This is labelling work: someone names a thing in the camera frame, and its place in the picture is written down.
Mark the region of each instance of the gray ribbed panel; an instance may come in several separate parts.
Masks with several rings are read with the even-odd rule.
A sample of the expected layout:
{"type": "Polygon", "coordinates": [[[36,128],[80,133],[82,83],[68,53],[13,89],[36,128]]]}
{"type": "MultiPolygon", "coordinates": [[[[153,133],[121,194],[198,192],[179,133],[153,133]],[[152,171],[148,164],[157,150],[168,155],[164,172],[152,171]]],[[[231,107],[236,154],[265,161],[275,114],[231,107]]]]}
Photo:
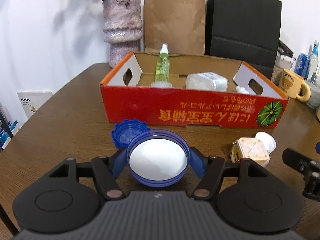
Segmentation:
{"type": "Polygon", "coordinates": [[[78,230],[40,235],[22,231],[14,240],[303,240],[290,231],[259,236],[244,233],[221,220],[207,202],[191,200],[185,192],[133,191],[109,201],[100,214],[78,230]]]}

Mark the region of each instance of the red cardboard box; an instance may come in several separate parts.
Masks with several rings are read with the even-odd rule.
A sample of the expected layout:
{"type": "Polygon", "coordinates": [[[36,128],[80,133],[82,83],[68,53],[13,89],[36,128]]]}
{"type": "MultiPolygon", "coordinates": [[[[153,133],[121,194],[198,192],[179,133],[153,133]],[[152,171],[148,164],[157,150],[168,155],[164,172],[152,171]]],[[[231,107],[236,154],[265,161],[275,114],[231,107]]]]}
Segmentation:
{"type": "Polygon", "coordinates": [[[249,64],[209,56],[171,55],[169,79],[174,88],[152,88],[157,57],[129,53],[101,81],[109,122],[138,118],[159,125],[273,129],[289,102],[276,85],[249,64]],[[227,92],[186,89],[188,74],[208,71],[228,79],[227,92]],[[252,95],[236,93],[236,83],[252,95]],[[258,90],[262,90],[261,95],[256,95],[258,90]]]}

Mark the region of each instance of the brown tabletop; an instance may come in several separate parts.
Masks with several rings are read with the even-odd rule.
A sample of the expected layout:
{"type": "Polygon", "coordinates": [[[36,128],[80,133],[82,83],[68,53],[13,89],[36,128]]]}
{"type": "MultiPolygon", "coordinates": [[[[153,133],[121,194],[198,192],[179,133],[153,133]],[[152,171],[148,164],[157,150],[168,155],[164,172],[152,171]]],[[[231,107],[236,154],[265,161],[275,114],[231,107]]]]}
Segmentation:
{"type": "MultiPolygon", "coordinates": [[[[96,156],[110,156],[116,151],[110,136],[114,124],[107,121],[99,89],[99,82],[109,70],[107,64],[95,64],[71,80],[28,120],[1,153],[0,202],[15,224],[13,199],[42,174],[68,157],[88,162],[96,156]]],[[[254,136],[257,132],[254,129],[192,125],[161,128],[180,134],[189,146],[197,147],[204,155],[219,155],[226,160],[230,160],[228,150],[233,141],[254,136]]],[[[278,126],[268,132],[275,138],[277,147],[267,169],[301,195],[302,175],[284,165],[281,156],[284,149],[291,147],[320,160],[315,152],[315,145],[320,141],[320,123],[314,111],[291,100],[278,126]]],[[[93,187],[92,180],[81,179],[80,182],[93,187]]],[[[125,192],[152,190],[132,178],[127,168],[117,182],[125,192]]],[[[185,190],[190,194],[198,182],[189,168],[181,181],[166,189],[185,190]]],[[[232,183],[235,183],[234,179],[224,180],[224,186],[232,183]]],[[[304,198],[304,204],[305,211],[297,232],[307,239],[319,239],[320,203],[304,198]]],[[[3,224],[0,224],[0,236],[1,239],[11,237],[3,224]]]]}

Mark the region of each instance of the white wall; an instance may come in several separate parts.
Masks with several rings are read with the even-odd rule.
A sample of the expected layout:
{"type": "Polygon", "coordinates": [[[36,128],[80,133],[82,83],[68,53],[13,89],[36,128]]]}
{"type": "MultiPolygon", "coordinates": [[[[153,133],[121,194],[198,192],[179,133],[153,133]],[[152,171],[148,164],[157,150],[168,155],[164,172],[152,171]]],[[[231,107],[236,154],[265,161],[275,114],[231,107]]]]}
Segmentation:
{"type": "MultiPolygon", "coordinates": [[[[280,38],[297,57],[320,40],[320,0],[281,1],[280,38]]],[[[0,0],[0,103],[9,120],[27,120],[18,91],[55,93],[108,61],[102,27],[100,0],[0,0]]]]}

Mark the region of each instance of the bear illustration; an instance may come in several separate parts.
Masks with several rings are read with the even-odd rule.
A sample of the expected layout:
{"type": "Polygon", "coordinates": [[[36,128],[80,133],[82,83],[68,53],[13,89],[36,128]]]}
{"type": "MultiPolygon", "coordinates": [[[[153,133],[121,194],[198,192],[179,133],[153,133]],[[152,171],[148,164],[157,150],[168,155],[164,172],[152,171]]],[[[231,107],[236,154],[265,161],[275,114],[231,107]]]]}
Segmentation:
{"type": "Polygon", "coordinates": [[[291,82],[291,80],[284,78],[283,81],[282,81],[282,86],[285,89],[289,89],[290,87],[293,86],[293,83],[291,82]]]}

